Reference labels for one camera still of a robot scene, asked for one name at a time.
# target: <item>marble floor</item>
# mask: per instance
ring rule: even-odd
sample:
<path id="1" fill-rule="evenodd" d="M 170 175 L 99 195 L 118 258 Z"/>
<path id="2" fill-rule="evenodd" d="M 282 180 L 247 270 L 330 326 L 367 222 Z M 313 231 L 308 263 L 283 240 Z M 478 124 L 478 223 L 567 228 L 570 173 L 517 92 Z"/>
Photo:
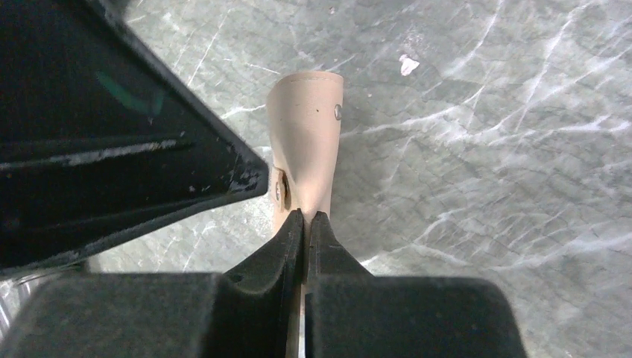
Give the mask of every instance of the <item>marble floor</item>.
<path id="1" fill-rule="evenodd" d="M 374 274 L 485 277 L 531 357 L 632 357 L 632 2 L 116 1 L 266 160 L 273 84 L 345 77 L 332 225 Z M 224 271 L 271 212 L 211 210 L 100 261 Z"/>

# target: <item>metal screw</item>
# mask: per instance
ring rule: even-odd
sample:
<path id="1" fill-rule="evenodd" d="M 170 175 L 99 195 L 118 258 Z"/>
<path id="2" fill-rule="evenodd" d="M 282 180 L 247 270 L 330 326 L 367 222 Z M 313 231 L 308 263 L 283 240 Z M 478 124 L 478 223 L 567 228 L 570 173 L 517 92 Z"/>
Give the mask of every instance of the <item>metal screw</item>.
<path id="1" fill-rule="evenodd" d="M 342 119 L 342 107 L 339 104 L 334 108 L 334 115 L 338 121 Z"/>

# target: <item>scratched black surface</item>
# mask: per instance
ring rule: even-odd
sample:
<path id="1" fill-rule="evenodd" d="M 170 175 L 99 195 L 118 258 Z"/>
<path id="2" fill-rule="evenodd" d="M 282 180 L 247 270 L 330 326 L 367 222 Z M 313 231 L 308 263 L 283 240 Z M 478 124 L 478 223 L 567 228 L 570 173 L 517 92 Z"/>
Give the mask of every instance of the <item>scratched black surface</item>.
<path id="1" fill-rule="evenodd" d="M 0 4 L 0 274 L 69 263 L 267 186 L 263 161 L 90 6 Z"/>

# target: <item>white speck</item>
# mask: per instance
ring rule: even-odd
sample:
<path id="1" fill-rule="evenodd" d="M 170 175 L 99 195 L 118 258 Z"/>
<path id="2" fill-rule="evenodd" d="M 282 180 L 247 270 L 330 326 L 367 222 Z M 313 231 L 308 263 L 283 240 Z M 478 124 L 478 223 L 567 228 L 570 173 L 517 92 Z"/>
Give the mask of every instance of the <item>white speck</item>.
<path id="1" fill-rule="evenodd" d="M 402 63 L 402 68 L 399 69 L 399 72 L 402 74 L 402 76 L 410 75 L 413 72 L 413 70 L 415 70 L 417 67 L 419 67 L 419 63 L 417 61 L 411 59 L 406 54 L 403 54 L 399 58 L 399 61 Z"/>

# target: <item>beige cylindrical object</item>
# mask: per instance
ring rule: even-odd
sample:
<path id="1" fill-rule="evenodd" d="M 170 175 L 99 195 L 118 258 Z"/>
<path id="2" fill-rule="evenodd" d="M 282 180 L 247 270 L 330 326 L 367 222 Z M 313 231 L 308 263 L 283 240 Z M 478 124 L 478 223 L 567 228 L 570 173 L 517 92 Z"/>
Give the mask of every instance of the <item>beige cylindrical object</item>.
<path id="1" fill-rule="evenodd" d="M 299 72 L 283 78 L 268 95 L 274 233 L 292 210 L 301 209 L 308 234 L 316 212 L 329 215 L 342 92 L 339 75 Z"/>

